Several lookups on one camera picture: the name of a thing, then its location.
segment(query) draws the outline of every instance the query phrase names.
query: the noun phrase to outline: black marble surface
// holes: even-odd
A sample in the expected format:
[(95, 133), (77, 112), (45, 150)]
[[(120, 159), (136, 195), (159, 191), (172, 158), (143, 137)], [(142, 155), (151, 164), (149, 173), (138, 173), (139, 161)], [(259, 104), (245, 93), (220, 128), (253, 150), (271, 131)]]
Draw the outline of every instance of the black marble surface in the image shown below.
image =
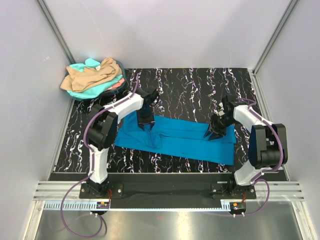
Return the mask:
[[(142, 88), (158, 89), (160, 101), (154, 113), (172, 119), (208, 123), (221, 98), (226, 94), (256, 100), (253, 84), (246, 68), (166, 68), (126, 69), (129, 89), (138, 75)], [(122, 98), (114, 97), (89, 101), (75, 101), (55, 172), (80, 173), (89, 171), (89, 151), (84, 146), (83, 133), (88, 114), (94, 104), (105, 105)], [(234, 147), (234, 166), (172, 157), (123, 147), (109, 150), (110, 173), (205, 173), (232, 172), (248, 159), (249, 134), (235, 126), (237, 143)]]

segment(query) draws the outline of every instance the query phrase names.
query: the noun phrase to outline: pink cloth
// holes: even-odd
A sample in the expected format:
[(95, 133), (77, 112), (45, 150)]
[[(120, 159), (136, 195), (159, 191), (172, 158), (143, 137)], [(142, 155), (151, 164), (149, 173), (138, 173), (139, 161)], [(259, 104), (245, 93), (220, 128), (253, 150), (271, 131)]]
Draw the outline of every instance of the pink cloth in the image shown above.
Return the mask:
[(114, 90), (114, 89), (120, 87), (124, 82), (125, 82), (125, 79), (121, 78), (117, 83), (113, 84), (112, 87), (109, 87), (106, 91)]

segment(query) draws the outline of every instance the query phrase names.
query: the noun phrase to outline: beige cloth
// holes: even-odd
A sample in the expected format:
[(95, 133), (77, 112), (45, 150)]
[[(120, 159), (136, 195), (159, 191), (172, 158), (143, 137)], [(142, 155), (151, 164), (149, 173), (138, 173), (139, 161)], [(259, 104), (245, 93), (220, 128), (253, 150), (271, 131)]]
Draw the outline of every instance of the beige cloth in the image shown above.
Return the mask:
[(84, 71), (77, 71), (72, 67), (66, 67), (69, 75), (64, 78), (60, 88), (75, 93), (82, 93), (94, 86), (106, 83), (122, 74), (121, 68), (112, 58), (104, 59), (100, 69), (85, 67)]

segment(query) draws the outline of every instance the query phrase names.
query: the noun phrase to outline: pile of clothes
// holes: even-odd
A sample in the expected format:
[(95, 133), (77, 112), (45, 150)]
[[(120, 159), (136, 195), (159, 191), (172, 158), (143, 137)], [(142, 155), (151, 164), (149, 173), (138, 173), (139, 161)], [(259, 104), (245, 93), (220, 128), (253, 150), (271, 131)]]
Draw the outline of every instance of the pile of clothes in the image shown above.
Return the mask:
[(117, 89), (125, 82), (122, 69), (112, 58), (106, 58), (101, 63), (88, 58), (85, 63), (67, 66), (66, 70), (68, 75), (60, 88), (78, 101), (97, 98), (101, 93)]

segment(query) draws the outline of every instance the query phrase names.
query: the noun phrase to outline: metal floor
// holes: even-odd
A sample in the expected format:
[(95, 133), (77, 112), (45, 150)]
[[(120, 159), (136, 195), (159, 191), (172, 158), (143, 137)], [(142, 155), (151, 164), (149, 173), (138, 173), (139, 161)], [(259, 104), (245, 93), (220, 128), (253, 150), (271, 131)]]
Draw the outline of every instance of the metal floor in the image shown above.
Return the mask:
[[(247, 212), (259, 207), (247, 203)], [(65, 211), (70, 228), (78, 234), (92, 235), (100, 226), (98, 219), (87, 212)], [(103, 215), (103, 227), (94, 239), (104, 240), (301, 240), (302, 236), (290, 202), (269, 202), (265, 209), (248, 217), (229, 217), (218, 212), (150, 212), (110, 211)], [(63, 228), (57, 210), (44, 210), (36, 240), (75, 240)]]

